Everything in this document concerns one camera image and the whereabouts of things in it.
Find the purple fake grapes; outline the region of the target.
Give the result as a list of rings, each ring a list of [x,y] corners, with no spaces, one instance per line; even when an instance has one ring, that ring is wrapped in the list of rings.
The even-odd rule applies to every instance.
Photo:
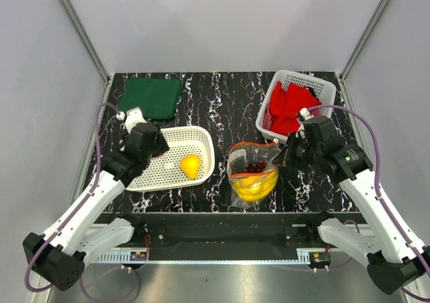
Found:
[[[252,162],[252,163],[246,164],[244,167],[244,172],[245,173],[262,173],[262,172],[264,172],[266,166],[267,166],[267,163],[263,159],[260,159],[257,162]]]

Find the clear zip top bag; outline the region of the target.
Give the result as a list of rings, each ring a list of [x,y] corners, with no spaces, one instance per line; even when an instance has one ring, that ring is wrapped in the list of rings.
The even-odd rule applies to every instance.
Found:
[[[269,144],[240,142],[230,148],[226,171],[233,207],[249,209],[269,195],[279,177],[274,161],[280,153],[277,140]]]

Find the yellow fake pear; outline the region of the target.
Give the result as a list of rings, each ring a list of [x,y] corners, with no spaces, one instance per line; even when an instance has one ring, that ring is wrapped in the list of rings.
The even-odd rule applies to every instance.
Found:
[[[190,179],[196,179],[200,169],[201,160],[197,155],[188,155],[181,159],[180,168]]]

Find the yellow fake banana bunch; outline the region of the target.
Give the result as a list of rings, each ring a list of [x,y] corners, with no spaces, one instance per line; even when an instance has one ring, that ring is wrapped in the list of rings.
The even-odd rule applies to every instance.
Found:
[[[250,176],[231,179],[232,189],[238,197],[246,202],[259,201],[265,198],[276,186],[279,177],[278,169]]]

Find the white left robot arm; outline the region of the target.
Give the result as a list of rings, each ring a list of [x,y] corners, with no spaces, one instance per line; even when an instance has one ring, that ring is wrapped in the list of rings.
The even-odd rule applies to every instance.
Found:
[[[134,124],[124,146],[97,155],[96,172],[83,193],[67,211],[42,234],[31,232],[23,241],[28,266],[24,282],[31,292],[41,292],[30,283],[34,272],[61,291],[71,288],[85,268],[116,245],[140,245],[145,230],[125,218],[89,234],[89,227],[103,209],[120,195],[151,160],[166,153],[169,146],[161,129],[151,123]]]

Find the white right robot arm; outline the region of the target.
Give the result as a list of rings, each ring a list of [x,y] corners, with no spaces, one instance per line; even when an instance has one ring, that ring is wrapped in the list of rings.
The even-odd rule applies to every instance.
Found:
[[[377,288],[391,295],[429,273],[429,246],[410,228],[379,182],[378,168],[356,143],[335,133],[293,133],[286,164],[316,165],[347,193],[371,228],[375,240],[327,218],[305,230],[313,247],[334,245],[363,265]]]

